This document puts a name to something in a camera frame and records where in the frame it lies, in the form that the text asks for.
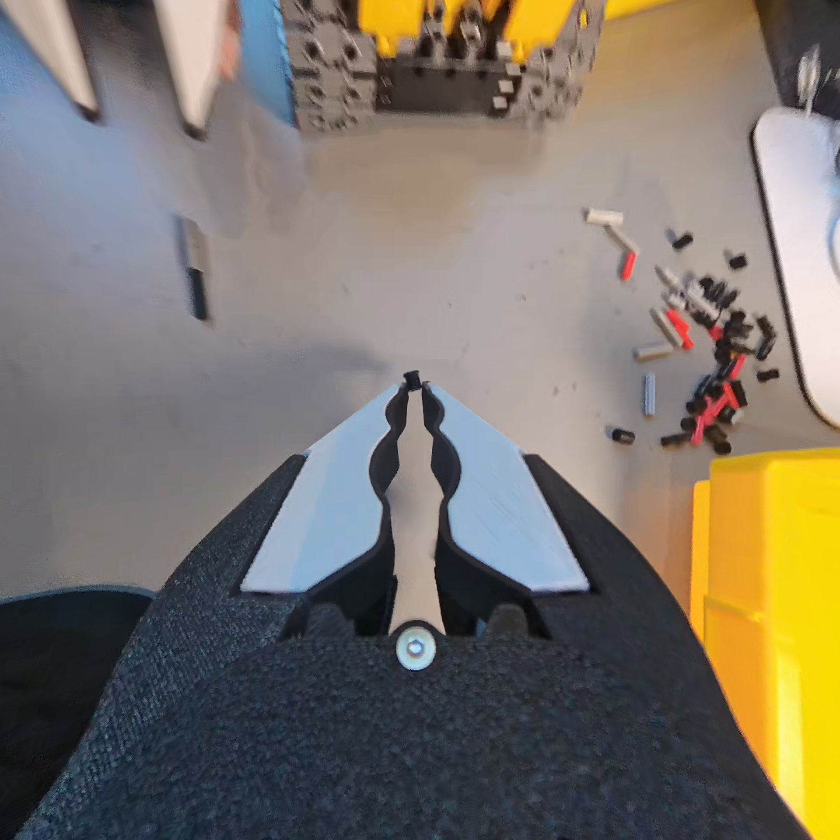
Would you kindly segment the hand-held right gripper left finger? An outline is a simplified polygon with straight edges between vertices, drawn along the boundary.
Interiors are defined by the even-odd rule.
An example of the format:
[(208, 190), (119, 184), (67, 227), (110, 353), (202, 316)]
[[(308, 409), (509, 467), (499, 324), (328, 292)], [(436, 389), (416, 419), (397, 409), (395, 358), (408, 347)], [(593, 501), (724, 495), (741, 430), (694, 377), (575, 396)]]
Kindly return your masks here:
[(386, 635), (396, 597), (387, 491), (410, 389), (399, 382), (301, 456), (290, 488), (239, 581), (243, 597), (300, 600), (340, 610), (360, 636)]

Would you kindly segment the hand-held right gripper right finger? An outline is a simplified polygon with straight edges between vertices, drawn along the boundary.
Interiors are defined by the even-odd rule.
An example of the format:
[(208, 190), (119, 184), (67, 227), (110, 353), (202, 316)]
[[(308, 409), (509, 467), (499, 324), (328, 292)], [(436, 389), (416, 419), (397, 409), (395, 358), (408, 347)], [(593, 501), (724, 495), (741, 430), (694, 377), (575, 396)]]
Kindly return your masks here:
[(443, 493), (434, 577), (445, 633), (551, 638), (539, 601), (592, 587), (526, 453), (437, 384), (423, 384), (422, 404)]

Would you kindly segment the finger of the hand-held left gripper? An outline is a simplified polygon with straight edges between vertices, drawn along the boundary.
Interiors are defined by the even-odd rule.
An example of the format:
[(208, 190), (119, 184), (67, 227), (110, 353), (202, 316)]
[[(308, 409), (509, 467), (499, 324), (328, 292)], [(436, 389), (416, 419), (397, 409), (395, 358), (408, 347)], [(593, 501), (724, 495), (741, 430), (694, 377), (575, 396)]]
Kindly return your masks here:
[(98, 122), (100, 101), (70, 2), (2, 1), (1, 7), (82, 117)]
[(155, 1), (161, 42), (186, 134), (204, 139), (220, 81), (226, 1)]

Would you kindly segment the grey toy track belt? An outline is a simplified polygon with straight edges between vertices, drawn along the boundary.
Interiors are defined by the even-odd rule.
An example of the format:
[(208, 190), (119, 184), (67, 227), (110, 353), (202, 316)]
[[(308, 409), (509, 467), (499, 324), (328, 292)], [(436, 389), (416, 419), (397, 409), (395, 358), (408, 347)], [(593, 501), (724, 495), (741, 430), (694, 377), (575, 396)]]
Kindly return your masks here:
[(302, 134), (343, 133), (375, 115), (375, 40), (361, 31), (358, 2), (279, 1), (288, 79)]
[(501, 77), (490, 116), (561, 121), (592, 72), (606, 1), (510, 1), (493, 7), (491, 54)]

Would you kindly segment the small grey axle connector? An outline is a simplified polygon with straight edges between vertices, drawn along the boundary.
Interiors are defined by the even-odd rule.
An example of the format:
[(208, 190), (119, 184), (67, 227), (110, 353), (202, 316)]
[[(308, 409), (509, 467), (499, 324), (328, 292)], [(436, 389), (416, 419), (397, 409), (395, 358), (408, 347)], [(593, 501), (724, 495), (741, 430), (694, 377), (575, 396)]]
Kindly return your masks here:
[(207, 273), (207, 245), (198, 223), (186, 216), (176, 219), (178, 253), (187, 271)]

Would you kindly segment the yellow building-block toy vehicle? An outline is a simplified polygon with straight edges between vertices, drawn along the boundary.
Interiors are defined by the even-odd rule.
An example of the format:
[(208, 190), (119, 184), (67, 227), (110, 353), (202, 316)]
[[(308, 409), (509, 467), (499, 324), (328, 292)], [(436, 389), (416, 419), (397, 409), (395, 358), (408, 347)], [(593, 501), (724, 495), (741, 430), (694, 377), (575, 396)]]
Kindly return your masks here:
[(496, 119), (501, 63), (489, 39), (499, 2), (510, 1), (358, 2), (377, 53), (374, 112)]

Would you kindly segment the grey desk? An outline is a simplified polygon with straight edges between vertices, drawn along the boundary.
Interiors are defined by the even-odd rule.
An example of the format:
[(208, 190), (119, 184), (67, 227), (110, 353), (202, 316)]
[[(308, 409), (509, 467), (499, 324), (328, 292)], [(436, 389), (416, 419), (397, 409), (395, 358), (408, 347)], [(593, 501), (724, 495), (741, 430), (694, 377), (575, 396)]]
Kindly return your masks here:
[[(139, 4), (78, 13), (103, 120), (2, 16), (2, 598), (155, 591), (286, 458), (418, 369), (625, 532), (688, 603), (708, 446), (659, 446), (712, 363), (653, 365), (654, 267), (733, 276), (780, 330), (733, 453), (838, 446), (786, 335), (750, 134), (778, 101), (753, 2), (605, 26), (567, 122), (383, 120), (303, 139), (242, 85), (178, 124)], [(176, 219), (206, 238), (190, 313)]]

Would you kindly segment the pile of small building pieces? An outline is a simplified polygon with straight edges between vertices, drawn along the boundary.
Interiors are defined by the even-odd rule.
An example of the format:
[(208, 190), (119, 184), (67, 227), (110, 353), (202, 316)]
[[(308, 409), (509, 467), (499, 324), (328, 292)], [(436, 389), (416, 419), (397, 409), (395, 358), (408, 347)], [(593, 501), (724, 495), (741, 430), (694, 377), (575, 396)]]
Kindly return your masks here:
[(744, 369), (749, 360), (768, 360), (779, 332), (767, 315), (740, 308), (740, 289), (725, 279), (693, 272), (680, 275), (660, 265), (654, 267), (654, 273), (662, 292), (660, 302), (648, 314), (658, 339), (631, 350), (633, 361), (646, 366), (643, 417), (655, 416), (657, 379), (652, 364), (695, 349), (692, 330), (697, 329), (711, 342), (713, 367), (686, 400), (679, 431), (662, 436), (659, 446), (679, 449), (707, 445), (715, 456), (729, 456), (731, 430), (749, 405), (742, 381)]

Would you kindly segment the black quilted pad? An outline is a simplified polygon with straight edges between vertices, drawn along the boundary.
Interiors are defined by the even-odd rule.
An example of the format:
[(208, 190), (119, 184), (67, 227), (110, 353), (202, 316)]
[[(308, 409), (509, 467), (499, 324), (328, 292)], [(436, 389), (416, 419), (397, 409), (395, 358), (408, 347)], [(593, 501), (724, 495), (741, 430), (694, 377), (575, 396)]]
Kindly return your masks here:
[(152, 595), (53, 591), (1, 606), (1, 838), (65, 768)]

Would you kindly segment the white monitor stand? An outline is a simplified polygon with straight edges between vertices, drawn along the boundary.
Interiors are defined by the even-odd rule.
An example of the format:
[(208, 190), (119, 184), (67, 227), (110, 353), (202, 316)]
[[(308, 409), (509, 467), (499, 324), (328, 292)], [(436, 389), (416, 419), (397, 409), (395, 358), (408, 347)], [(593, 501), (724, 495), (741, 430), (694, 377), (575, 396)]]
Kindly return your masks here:
[(752, 147), (800, 387), (838, 428), (838, 121), (771, 108)]

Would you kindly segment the small clear plug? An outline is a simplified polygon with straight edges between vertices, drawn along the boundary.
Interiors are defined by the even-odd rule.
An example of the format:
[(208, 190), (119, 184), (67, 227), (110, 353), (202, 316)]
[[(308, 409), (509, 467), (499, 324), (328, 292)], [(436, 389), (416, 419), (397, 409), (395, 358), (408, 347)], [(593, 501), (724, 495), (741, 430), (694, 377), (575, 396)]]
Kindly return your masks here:
[(822, 85), (822, 51), (819, 44), (814, 44), (801, 57), (796, 71), (798, 104), (807, 118), (812, 114), (816, 95)]

